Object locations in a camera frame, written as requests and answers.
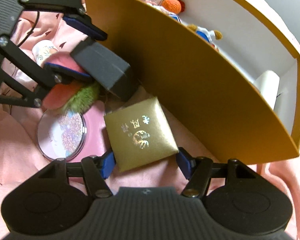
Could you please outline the pink fluffy strawberry plush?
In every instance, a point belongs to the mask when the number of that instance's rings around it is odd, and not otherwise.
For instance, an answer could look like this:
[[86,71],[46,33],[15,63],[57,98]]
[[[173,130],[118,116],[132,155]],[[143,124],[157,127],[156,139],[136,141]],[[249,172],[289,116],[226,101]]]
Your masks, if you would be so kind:
[[[61,67],[85,74],[86,71],[79,66],[69,53],[59,51],[48,57],[44,63],[53,63]],[[42,107],[60,112],[73,111],[85,113],[99,99],[100,85],[98,82],[86,83],[72,80],[69,84],[57,84],[44,98]]]

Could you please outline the dark grey small box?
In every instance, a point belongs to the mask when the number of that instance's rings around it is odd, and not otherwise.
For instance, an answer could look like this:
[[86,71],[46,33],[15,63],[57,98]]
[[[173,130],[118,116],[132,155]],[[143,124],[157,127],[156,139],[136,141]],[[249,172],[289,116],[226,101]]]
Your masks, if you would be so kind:
[[104,89],[122,101],[128,101],[139,86],[130,64],[90,37],[79,42],[70,56]]

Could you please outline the gold square gift box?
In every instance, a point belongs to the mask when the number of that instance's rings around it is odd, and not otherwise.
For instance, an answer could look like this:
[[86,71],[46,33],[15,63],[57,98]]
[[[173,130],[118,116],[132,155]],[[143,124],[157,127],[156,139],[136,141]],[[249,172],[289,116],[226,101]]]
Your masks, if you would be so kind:
[[120,172],[178,153],[178,146],[158,98],[152,97],[104,117]]

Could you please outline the round floral compact mirror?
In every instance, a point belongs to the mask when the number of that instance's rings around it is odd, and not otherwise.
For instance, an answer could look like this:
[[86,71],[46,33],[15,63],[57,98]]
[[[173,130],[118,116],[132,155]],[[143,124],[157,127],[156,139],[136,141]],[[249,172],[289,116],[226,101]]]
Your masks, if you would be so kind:
[[74,159],[82,150],[87,135],[83,115],[67,111],[47,110],[37,128],[37,142],[44,157],[49,160]]

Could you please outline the crochet orange red flower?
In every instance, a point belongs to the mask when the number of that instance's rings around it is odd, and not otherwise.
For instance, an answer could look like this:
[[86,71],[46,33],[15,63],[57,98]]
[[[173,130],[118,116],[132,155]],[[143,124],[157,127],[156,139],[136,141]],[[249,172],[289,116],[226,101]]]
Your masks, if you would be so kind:
[[163,0],[161,5],[169,12],[175,14],[185,11],[185,3],[182,0]]

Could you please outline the long white cardboard box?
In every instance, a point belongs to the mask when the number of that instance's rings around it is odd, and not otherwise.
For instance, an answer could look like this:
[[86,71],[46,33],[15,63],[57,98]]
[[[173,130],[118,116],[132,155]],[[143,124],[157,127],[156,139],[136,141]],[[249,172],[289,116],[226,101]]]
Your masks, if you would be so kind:
[[254,86],[271,109],[275,107],[279,84],[280,77],[272,70],[266,70],[254,81]]

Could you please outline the sailor bear plush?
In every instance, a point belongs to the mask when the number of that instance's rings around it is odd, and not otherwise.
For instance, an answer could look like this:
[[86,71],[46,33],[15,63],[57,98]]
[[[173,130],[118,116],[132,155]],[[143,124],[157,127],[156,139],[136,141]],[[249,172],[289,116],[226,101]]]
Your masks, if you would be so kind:
[[208,30],[195,24],[188,24],[182,21],[180,17],[176,14],[170,13],[168,14],[168,16],[181,23],[182,25],[193,31],[195,34],[199,35],[202,39],[208,42],[215,50],[219,51],[218,47],[215,45],[215,41],[221,40],[223,38],[223,35],[220,31]]

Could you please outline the white floral tube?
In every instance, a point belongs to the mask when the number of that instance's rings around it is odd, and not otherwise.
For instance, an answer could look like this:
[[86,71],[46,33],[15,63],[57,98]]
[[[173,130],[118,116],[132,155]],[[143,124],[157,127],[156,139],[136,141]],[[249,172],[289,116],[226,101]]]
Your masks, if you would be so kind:
[[58,49],[50,40],[42,40],[35,44],[32,48],[32,53],[35,62],[42,66],[43,62],[49,58],[52,54],[57,53]]

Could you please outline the orange cardboard storage box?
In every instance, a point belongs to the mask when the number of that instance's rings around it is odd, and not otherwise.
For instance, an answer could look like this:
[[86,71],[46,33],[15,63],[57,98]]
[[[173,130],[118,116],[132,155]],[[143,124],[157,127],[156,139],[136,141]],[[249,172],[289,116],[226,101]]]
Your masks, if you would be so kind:
[[[219,160],[293,159],[300,148],[300,53],[260,2],[182,0],[184,22],[223,34],[219,51],[138,0],[85,0],[104,45],[135,69],[147,92]],[[274,109],[254,86],[280,77]]]

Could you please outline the pink cloud print duvet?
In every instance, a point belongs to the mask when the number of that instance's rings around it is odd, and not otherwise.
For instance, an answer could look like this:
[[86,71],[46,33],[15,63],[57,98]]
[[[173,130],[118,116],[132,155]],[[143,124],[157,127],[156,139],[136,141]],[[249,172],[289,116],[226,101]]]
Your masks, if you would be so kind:
[[[258,3],[260,2],[261,8],[264,8],[262,10],[264,12],[267,10],[269,17],[271,15],[271,20],[279,24],[279,29],[281,28],[283,33],[287,33],[288,39],[300,53],[299,42],[290,30],[288,31],[288,27],[283,23],[281,16],[275,10],[270,9],[270,5],[266,5],[265,0],[253,0],[253,5],[257,6],[257,1]],[[21,25],[17,28],[17,33],[13,41],[21,41],[21,38],[25,37],[25,31],[30,31],[30,27],[34,24],[34,12],[23,15],[21,17]],[[30,49],[39,42],[39,37],[42,39],[43,31],[52,31],[47,39],[52,39],[55,44],[56,42],[70,42],[69,37],[71,35],[75,35],[76,42],[79,37],[83,37],[81,34],[75,34],[76,31],[70,30],[70,27],[66,27],[65,23],[61,22],[61,19],[53,20],[51,24],[48,23],[49,20],[52,20],[52,16],[57,14],[47,12],[44,15],[42,16],[42,20],[39,20],[39,27],[35,29],[35,36],[38,37],[30,38],[29,42],[26,41],[26,44],[21,46],[24,52],[30,55],[32,59],[33,56]],[[76,43],[71,41],[69,45],[66,45],[66,49],[72,48],[74,44]],[[24,85],[34,85],[32,81],[27,80],[28,77],[23,77],[23,74],[10,62],[5,60],[3,66],[10,75],[16,77]],[[39,153],[34,138],[35,130],[42,114],[43,111],[39,109],[0,105],[0,205],[3,198],[10,191],[50,162]],[[170,112],[166,111],[165,114],[167,114],[167,119],[170,122],[177,143],[185,146],[187,150],[194,150],[195,156],[204,155],[212,159],[214,158],[205,146],[199,143],[194,138],[194,135],[182,126]],[[142,187],[148,185],[158,186],[159,179],[163,178],[164,171],[166,171],[168,172],[168,178],[162,181],[163,185],[170,185],[173,182],[175,187],[181,190],[181,185],[184,186],[186,180],[182,178],[180,171],[176,173],[175,177],[172,175],[172,172],[176,171],[176,163],[173,162],[175,161],[172,161],[170,158],[169,164],[168,160],[163,160],[127,174],[119,175],[119,173],[115,173],[107,179],[107,182],[110,183],[110,187],[115,191],[119,186],[130,186],[134,182],[141,183]],[[269,179],[270,182],[283,190],[290,198],[294,207],[286,233],[292,239],[300,239],[300,157],[268,164],[251,165],[250,168],[257,171],[257,173],[266,179]],[[0,239],[3,239],[7,234],[8,229],[0,213]]]

